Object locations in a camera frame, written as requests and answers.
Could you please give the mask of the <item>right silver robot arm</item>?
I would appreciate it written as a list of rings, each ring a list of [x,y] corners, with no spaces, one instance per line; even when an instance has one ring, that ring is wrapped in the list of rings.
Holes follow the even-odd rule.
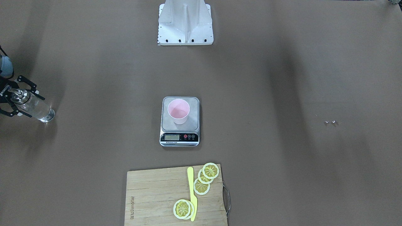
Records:
[[[16,103],[11,101],[11,93],[9,90],[12,89],[19,89],[19,83],[25,83],[28,86],[30,86],[30,89],[27,90],[27,92],[31,93],[32,95],[36,96],[37,98],[41,100],[45,100],[43,96],[39,94],[39,91],[36,89],[37,85],[30,81],[28,78],[20,75],[17,76],[15,80],[13,80],[14,77],[14,67],[12,65],[11,59],[9,56],[6,54],[6,52],[1,49],[1,56],[0,56],[0,103],[1,104],[8,104],[13,111],[8,112],[5,111],[4,109],[1,109],[1,114],[8,116],[8,117],[13,117],[13,116],[22,116],[25,115],[27,117],[32,117],[32,115],[29,115],[28,113],[20,110],[17,108]]]

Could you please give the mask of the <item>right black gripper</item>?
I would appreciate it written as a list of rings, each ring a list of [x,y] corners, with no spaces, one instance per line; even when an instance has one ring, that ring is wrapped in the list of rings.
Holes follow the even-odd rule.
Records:
[[[37,84],[32,82],[31,80],[29,80],[27,77],[20,75],[15,79],[15,82],[18,83],[18,85],[21,88],[26,89],[27,91],[29,91],[30,93],[34,94],[36,97],[38,97],[41,100],[45,100],[45,97],[41,96],[39,94],[39,91],[37,90]],[[5,79],[3,77],[0,77],[0,104],[1,106],[9,106],[10,105],[10,100],[9,97],[6,97],[7,95],[9,95],[9,89],[13,88],[13,83],[12,81]],[[22,116],[25,115],[26,117],[32,117],[32,115],[21,111],[19,109],[17,109],[16,107],[13,108],[13,110],[11,112],[5,111],[2,108],[0,108],[0,113],[8,116],[8,117],[14,117],[14,116]]]

